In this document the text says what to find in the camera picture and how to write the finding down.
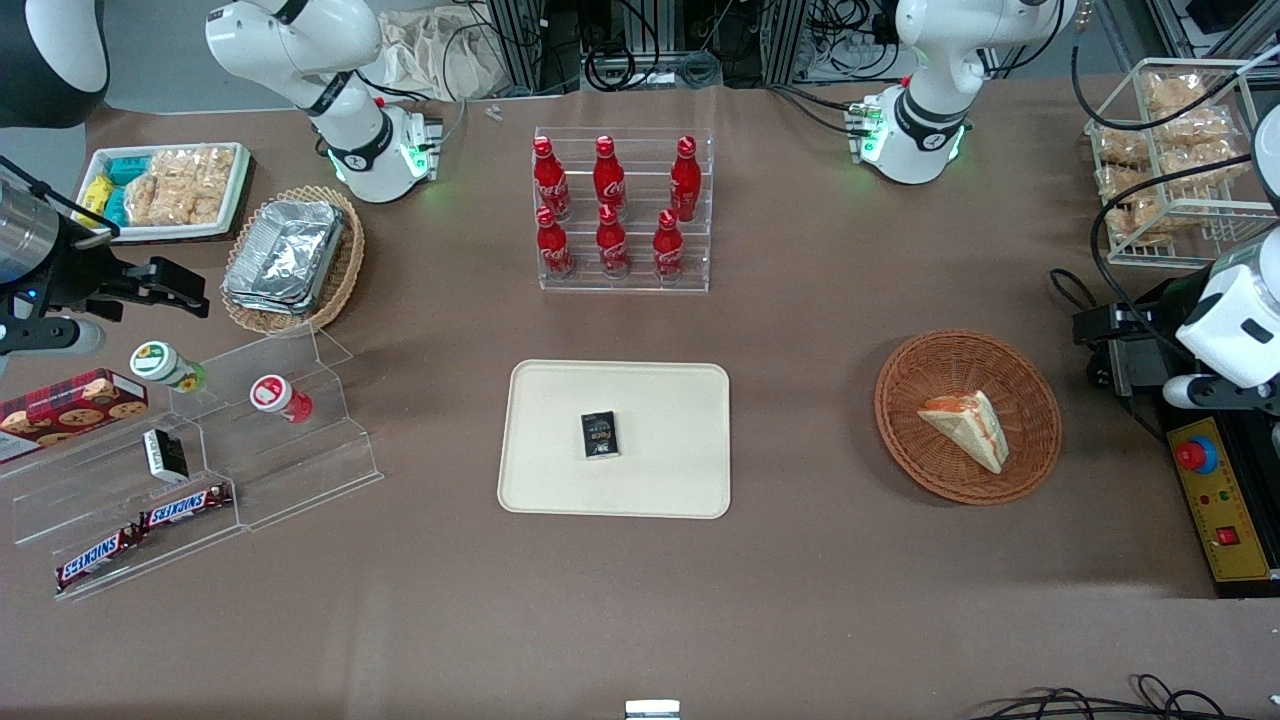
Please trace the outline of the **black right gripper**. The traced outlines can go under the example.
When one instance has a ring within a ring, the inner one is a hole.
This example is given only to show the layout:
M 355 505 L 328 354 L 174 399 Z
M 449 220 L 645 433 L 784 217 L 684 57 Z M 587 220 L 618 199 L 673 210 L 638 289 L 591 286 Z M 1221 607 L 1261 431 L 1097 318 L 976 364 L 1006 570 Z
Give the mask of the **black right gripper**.
M 101 290 L 120 277 L 122 263 L 110 249 L 111 241 L 109 233 L 93 232 L 83 225 L 60 227 L 44 268 L 40 315 L 70 310 L 106 322 L 120 322 L 124 304 L 137 304 L 174 307 L 200 319 L 209 318 L 205 278 L 166 258 L 150 258 L 123 270 L 134 291 Z

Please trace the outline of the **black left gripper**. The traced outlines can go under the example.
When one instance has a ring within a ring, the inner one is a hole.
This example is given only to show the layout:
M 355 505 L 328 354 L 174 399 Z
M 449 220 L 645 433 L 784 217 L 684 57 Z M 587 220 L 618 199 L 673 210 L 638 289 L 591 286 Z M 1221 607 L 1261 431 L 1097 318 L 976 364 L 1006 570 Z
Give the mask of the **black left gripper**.
M 1140 315 L 1151 325 L 1151 331 L 1134 318 L 1125 304 L 1107 304 L 1076 313 L 1071 319 L 1071 340 L 1076 346 L 1096 348 L 1114 341 L 1156 342 L 1158 336 L 1166 341 L 1166 350 L 1187 351 L 1187 346 L 1176 338 L 1181 328 L 1201 300 L 1206 275 L 1180 275 L 1157 283 L 1137 300 Z

